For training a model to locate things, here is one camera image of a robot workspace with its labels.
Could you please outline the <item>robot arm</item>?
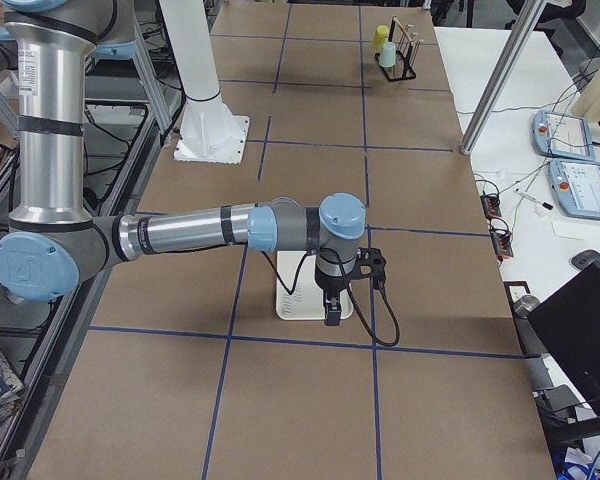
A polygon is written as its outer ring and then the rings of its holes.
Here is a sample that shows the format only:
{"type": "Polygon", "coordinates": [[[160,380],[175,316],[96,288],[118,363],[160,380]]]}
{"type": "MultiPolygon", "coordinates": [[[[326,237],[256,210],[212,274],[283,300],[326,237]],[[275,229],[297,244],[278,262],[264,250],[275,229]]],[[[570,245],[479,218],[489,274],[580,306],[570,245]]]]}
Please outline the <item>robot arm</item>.
{"type": "Polygon", "coordinates": [[[0,240],[0,283],[29,300],[72,292],[97,273],[143,255],[245,245],[315,257],[325,322],[361,277],[365,208],[335,193],[317,207],[279,198],[180,215],[95,217],[83,204],[85,62],[140,51],[129,1],[8,1],[17,43],[20,202],[0,240]]]}

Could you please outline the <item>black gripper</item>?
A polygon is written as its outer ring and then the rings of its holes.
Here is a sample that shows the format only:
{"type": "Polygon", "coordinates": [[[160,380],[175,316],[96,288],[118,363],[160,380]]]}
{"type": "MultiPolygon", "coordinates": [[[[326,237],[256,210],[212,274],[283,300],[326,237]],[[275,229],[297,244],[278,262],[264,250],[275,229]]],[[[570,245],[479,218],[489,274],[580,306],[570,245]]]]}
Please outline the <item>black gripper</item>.
{"type": "Polygon", "coordinates": [[[324,272],[316,272],[314,279],[323,292],[324,324],[326,326],[339,326],[342,315],[340,296],[341,292],[347,288],[347,281],[342,276],[330,276],[324,272]]]}

